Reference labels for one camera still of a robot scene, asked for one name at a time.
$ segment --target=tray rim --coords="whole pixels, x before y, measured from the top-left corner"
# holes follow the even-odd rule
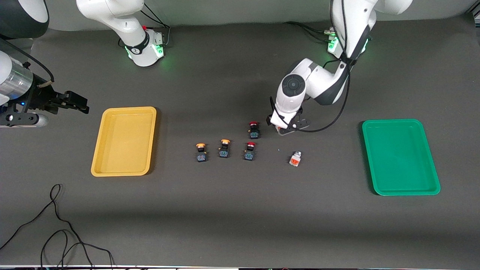
[[[153,120],[152,120],[152,127],[150,130],[150,139],[149,139],[149,146],[148,146],[148,152],[147,152],[147,163],[146,167],[143,171],[141,172],[96,172],[95,171],[95,165],[98,162],[98,151],[99,151],[99,146],[100,146],[100,138],[103,135],[103,130],[105,129],[105,119],[107,117],[107,114],[110,111],[129,111],[129,110],[150,110],[153,114]],[[154,140],[154,135],[155,135],[155,126],[156,126],[156,108],[151,107],[151,106],[144,106],[144,107],[119,107],[119,108],[108,108],[106,109],[103,114],[102,114],[102,119],[100,121],[100,128],[98,130],[98,135],[96,138],[96,143],[95,143],[95,151],[93,155],[93,160],[92,160],[92,167],[90,168],[90,172],[93,176],[95,177],[112,177],[112,176],[141,176],[147,174],[147,172],[150,170],[150,162],[152,158],[152,148],[153,148],[153,140]]]
[[[418,125],[420,127],[420,133],[421,133],[421,136],[422,136],[422,140],[424,142],[428,162],[430,163],[431,169],[433,170],[433,178],[434,178],[435,184],[436,184],[436,189],[434,191],[427,191],[427,192],[425,192],[425,191],[383,192],[378,188],[376,177],[375,177],[375,174],[374,174],[372,155],[371,155],[371,151],[370,151],[370,143],[369,143],[369,140],[368,140],[366,129],[367,129],[367,125],[371,124],[371,123],[384,123],[384,122],[391,122],[391,121],[411,122],[411,123],[415,123],[416,125]],[[428,144],[427,135],[425,134],[425,129],[423,127],[423,124],[420,121],[418,121],[417,119],[413,119],[413,118],[409,118],[409,119],[372,119],[372,120],[366,120],[362,123],[362,133],[363,133],[363,139],[364,139],[364,143],[365,143],[365,149],[367,151],[368,165],[369,165],[369,168],[370,168],[370,176],[372,178],[373,188],[378,195],[381,195],[381,196],[432,196],[432,195],[437,195],[438,193],[440,193],[441,186],[440,186],[440,180],[438,179],[437,169],[435,167],[435,163],[433,162],[432,152],[430,151],[430,146]]]

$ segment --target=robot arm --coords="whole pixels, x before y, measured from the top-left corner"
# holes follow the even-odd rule
[[[19,52],[22,51],[6,40],[40,37],[46,32],[48,23],[44,0],[0,1],[0,41]],[[88,113],[86,98],[71,91],[64,94],[55,92],[51,86],[53,76],[50,74],[47,82],[32,73],[28,65],[0,51],[0,127],[40,127],[47,124],[45,115],[28,110],[39,109],[57,114],[58,108],[65,108]],[[21,111],[18,111],[17,105],[22,106]]]
[[[287,129],[290,125],[295,127],[291,121],[298,114],[305,94],[320,105],[333,104],[340,98],[349,75],[347,68],[355,64],[375,25],[375,9],[400,14],[411,2],[412,0],[332,0],[332,23],[345,51],[341,52],[335,73],[323,69],[308,58],[294,64],[287,72],[278,87],[275,110],[270,119],[279,133],[280,129]]]
[[[112,28],[125,43],[130,59],[138,66],[153,65],[164,56],[162,34],[143,29],[132,16],[142,10],[144,0],[77,0],[77,7],[88,19]]]

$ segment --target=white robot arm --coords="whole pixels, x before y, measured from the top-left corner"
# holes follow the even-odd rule
[[[411,2],[412,0],[332,0],[330,15],[335,34],[343,45],[340,64],[335,73],[323,69],[308,58],[292,65],[278,87],[275,108],[270,118],[279,133],[280,129],[291,126],[296,128],[291,121],[298,114],[305,95],[321,105],[333,104],[340,98],[349,75],[348,68],[355,64],[362,53],[375,25],[375,10],[400,14]]]
[[[164,56],[164,48],[162,34],[143,29],[132,16],[143,6],[144,0],[77,0],[77,7],[85,17],[112,28],[125,43],[133,62],[146,67]]]

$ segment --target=wall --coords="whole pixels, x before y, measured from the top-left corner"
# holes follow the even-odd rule
[[[328,20],[329,0],[145,0],[170,25],[221,25],[231,23],[314,22]],[[378,14],[379,20],[441,19],[464,13],[475,0],[414,0],[403,14]],[[86,19],[75,0],[46,0],[50,28],[64,31],[107,29]],[[141,13],[140,23],[157,26]]]

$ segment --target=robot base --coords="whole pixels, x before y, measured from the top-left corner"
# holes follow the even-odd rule
[[[141,54],[133,54],[125,48],[128,57],[132,59],[137,66],[141,67],[151,66],[164,56],[162,33],[157,33],[151,29],[147,29],[145,32],[149,35],[149,43]]]

